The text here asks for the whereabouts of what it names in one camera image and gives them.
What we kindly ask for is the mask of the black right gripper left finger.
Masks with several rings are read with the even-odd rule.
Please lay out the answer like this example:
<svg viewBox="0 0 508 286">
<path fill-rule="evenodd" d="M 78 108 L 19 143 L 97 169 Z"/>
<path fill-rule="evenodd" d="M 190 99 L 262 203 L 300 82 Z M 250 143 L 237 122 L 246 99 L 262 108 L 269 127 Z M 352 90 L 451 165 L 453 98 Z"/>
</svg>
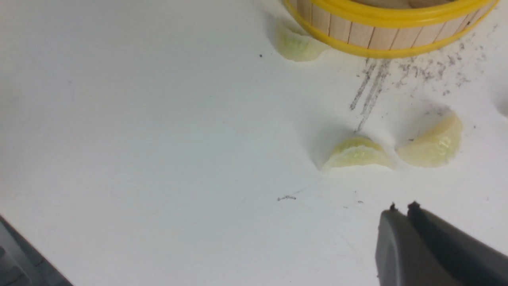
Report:
<svg viewBox="0 0 508 286">
<path fill-rule="evenodd" d="M 381 212 L 375 262 L 381 286 L 460 286 L 394 203 Z"/>
</svg>

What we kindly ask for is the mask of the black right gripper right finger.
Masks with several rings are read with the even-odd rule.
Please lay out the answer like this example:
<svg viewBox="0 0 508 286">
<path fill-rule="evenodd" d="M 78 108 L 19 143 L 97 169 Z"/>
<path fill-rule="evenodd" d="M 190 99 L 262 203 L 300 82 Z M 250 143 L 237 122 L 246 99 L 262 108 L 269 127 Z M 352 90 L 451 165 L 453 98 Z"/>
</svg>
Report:
<svg viewBox="0 0 508 286">
<path fill-rule="evenodd" d="M 408 205 L 407 218 L 441 267 L 463 286 L 506 286 L 507 256 L 422 209 Z"/>
</svg>

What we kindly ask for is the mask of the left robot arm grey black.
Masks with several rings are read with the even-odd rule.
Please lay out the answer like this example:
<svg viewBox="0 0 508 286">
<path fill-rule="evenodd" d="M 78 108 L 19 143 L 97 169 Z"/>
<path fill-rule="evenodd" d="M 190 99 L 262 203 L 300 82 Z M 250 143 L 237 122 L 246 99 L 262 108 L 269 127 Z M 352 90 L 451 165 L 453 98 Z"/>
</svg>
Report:
<svg viewBox="0 0 508 286">
<path fill-rule="evenodd" d="M 4 286 L 17 284 L 21 278 L 26 286 L 49 286 L 50 280 L 57 279 L 57 286 L 70 286 L 71 283 L 58 272 L 45 257 L 22 237 L 3 217 L 1 218 L 1 271 L 8 276 L 19 272 L 16 278 L 2 282 Z"/>
</svg>

